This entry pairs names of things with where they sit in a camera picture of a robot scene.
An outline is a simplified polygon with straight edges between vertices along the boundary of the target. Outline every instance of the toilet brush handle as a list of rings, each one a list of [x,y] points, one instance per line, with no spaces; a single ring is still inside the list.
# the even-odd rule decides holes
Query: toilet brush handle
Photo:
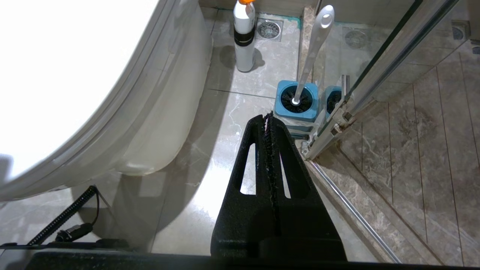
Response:
[[[305,83],[307,82],[308,76],[312,71],[313,64],[317,58],[318,51],[320,47],[327,39],[330,29],[335,18],[335,12],[331,5],[327,5],[318,13],[315,23],[312,27],[312,34],[310,36],[310,44],[308,46],[307,59],[305,59],[305,65],[300,76],[300,81],[295,91],[295,97],[293,98],[292,103],[298,105],[300,103],[300,95]]]

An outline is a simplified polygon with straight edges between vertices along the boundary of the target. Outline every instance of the black coiled cable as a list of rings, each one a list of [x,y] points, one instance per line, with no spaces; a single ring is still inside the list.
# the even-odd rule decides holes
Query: black coiled cable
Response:
[[[47,225],[41,232],[39,232],[27,245],[40,245],[56,230],[58,230],[68,219],[70,219],[80,208],[82,208],[87,201],[98,194],[96,186],[91,185],[83,194],[74,201],[65,211],[58,215],[49,225]]]

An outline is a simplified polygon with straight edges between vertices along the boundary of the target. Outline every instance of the toilet lid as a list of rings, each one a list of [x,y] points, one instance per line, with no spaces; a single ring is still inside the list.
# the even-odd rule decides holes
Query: toilet lid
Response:
[[[0,181],[46,159],[102,106],[156,4],[0,1]]]

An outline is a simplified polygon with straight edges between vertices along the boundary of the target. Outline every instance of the white toilet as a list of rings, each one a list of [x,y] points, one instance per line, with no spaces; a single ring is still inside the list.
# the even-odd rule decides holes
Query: white toilet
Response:
[[[0,33],[0,201],[175,158],[212,51],[197,0],[3,1]]]

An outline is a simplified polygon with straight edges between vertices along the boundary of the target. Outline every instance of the toilet brush holder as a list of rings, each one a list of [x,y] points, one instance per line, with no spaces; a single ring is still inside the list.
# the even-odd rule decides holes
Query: toilet brush holder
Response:
[[[312,83],[305,84],[300,105],[294,106],[291,104],[291,99],[295,95],[297,86],[296,81],[278,82],[274,114],[285,123],[292,137],[304,138],[312,131],[313,123],[320,111],[318,87]]]

